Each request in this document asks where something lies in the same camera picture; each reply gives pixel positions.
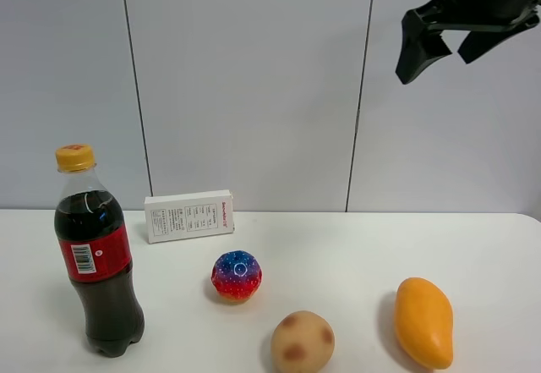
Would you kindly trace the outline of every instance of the yellow bottle cap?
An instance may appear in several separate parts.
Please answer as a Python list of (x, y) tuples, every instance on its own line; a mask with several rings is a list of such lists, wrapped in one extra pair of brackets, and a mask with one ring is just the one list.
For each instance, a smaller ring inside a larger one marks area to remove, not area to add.
[(96, 165), (90, 145), (67, 145), (56, 151), (58, 170), (65, 173), (82, 172)]

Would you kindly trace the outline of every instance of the white wall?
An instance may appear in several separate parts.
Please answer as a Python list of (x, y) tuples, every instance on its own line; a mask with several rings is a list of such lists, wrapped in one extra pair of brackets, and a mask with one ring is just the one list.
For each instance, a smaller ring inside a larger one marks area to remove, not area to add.
[[(541, 217), (540, 29), (404, 86), (400, 22), (427, 1), (374, 0), (349, 211)], [(369, 0), (128, 0), (128, 14), (155, 194), (344, 211)], [(54, 150), (83, 141), (141, 207), (123, 0), (0, 0), (0, 104), (0, 206), (54, 207)]]
[(369, 0), (127, 0), (157, 195), (344, 211)]
[(0, 206), (54, 207), (54, 151), (91, 143), (124, 208), (149, 194), (123, 0), (0, 0)]
[(404, 86), (400, 22), (426, 2), (374, 0), (349, 210), (541, 215), (540, 29)]

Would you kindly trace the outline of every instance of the potato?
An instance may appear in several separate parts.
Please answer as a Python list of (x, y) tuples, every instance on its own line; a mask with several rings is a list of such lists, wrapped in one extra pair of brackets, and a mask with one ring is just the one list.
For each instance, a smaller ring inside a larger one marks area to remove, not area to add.
[(276, 327), (270, 351), (281, 373), (317, 373), (334, 349), (335, 335), (327, 321), (313, 312), (298, 311)]

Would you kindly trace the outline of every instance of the white box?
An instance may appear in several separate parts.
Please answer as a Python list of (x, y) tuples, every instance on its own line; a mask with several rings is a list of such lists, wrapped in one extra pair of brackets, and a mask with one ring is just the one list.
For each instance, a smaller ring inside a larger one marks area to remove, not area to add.
[(206, 193), (146, 197), (149, 244), (231, 233), (233, 199), (228, 189)]

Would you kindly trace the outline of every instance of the toy fruit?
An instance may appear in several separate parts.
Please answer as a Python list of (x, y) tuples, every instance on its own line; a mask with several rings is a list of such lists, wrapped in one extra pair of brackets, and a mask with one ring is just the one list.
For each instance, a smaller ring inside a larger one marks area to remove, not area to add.
[(281, 373), (317, 373), (331, 359), (335, 335), (319, 315), (298, 311), (278, 324), (270, 346)]
[(453, 311), (449, 299), (423, 278), (404, 280), (396, 293), (395, 332), (404, 350), (429, 369), (453, 361)]
[(255, 293), (262, 277), (257, 260), (248, 252), (235, 250), (220, 256), (210, 279), (224, 299), (243, 302)]

